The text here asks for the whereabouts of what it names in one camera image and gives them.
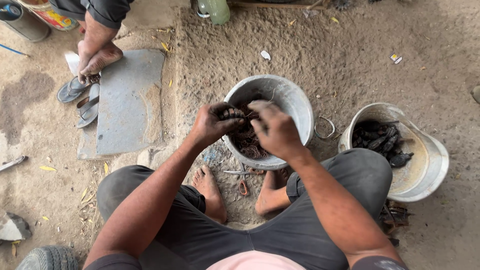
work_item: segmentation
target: pink shirt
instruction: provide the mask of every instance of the pink shirt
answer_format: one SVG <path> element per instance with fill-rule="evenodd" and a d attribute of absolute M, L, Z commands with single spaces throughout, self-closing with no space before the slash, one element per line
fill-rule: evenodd
<path fill-rule="evenodd" d="M 305 270 L 305 268 L 289 258 L 253 250 L 225 258 L 207 270 Z"/>

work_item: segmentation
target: man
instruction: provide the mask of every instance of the man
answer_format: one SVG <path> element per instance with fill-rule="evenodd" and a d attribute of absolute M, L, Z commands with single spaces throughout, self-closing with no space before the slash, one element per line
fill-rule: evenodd
<path fill-rule="evenodd" d="M 156 171 L 128 166 L 100 183 L 98 207 L 107 222 L 84 269 L 139 270 L 138 257 L 151 242 L 161 243 L 188 269 L 407 269 L 372 218 L 392 181 L 387 161 L 353 149 L 319 164 L 291 117 L 267 101 L 249 108 L 260 114 L 252 125 L 262 147 L 297 172 L 286 184 L 282 171 L 265 177 L 256 210 L 286 208 L 282 213 L 254 229 L 234 230 L 220 224 L 227 213 L 208 167 L 194 173 L 192 186 L 181 185 L 202 150 L 245 122 L 220 121 L 218 114 L 233 110 L 227 103 L 205 105 L 182 145 Z"/>
<path fill-rule="evenodd" d="M 123 57 L 112 39 L 130 11 L 133 0 L 48 0 L 53 10 L 77 20 L 85 29 L 85 38 L 78 43 L 78 81 L 93 83 L 98 73 Z"/>

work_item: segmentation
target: bare foot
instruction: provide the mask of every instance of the bare foot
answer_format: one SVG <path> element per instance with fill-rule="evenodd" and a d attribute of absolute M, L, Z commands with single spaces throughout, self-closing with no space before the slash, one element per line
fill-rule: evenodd
<path fill-rule="evenodd" d="M 82 59 L 81 50 L 83 49 L 83 40 L 78 43 L 78 52 L 80 55 L 81 63 L 78 66 L 79 70 L 79 81 L 87 80 L 91 82 L 97 81 L 100 76 L 98 73 L 102 69 L 113 62 L 118 61 L 123 57 L 123 52 L 113 44 L 113 42 L 107 43 L 100 51 L 98 51 L 94 56 L 92 56 L 87 64 L 85 64 Z"/>
<path fill-rule="evenodd" d="M 268 171 L 257 202 L 255 210 L 257 214 L 263 216 L 277 209 L 284 209 L 291 205 L 287 196 L 287 170 Z"/>
<path fill-rule="evenodd" d="M 223 224 L 227 221 L 227 210 L 216 185 L 212 171 L 206 165 L 198 168 L 193 177 L 192 186 L 205 196 L 205 215 Z"/>

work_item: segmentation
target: orange scissor handle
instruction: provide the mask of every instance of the orange scissor handle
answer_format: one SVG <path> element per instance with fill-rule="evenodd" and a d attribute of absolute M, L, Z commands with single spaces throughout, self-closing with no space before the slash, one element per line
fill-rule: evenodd
<path fill-rule="evenodd" d="M 247 193 L 248 193 L 247 185 L 245 184 L 245 180 L 243 180 L 243 179 L 240 180 L 239 191 L 240 191 L 240 194 L 242 194 L 242 195 L 247 195 Z"/>

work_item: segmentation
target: dry leaf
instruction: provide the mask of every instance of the dry leaf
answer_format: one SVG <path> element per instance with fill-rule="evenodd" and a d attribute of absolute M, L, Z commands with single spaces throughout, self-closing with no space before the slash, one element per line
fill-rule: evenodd
<path fill-rule="evenodd" d="M 85 195 L 87 195 L 87 191 L 88 191 L 88 187 L 83 191 L 81 200 L 85 198 Z"/>
<path fill-rule="evenodd" d="M 162 46 L 166 51 L 168 51 L 168 46 L 165 43 L 162 42 Z"/>
<path fill-rule="evenodd" d="M 49 166 L 40 166 L 39 168 L 41 168 L 42 170 L 46 170 L 46 171 L 56 171 L 56 169 L 54 169 L 52 167 L 49 167 Z"/>
<path fill-rule="evenodd" d="M 82 201 L 82 203 L 86 203 L 87 201 L 91 200 L 95 194 L 90 195 L 88 198 Z"/>

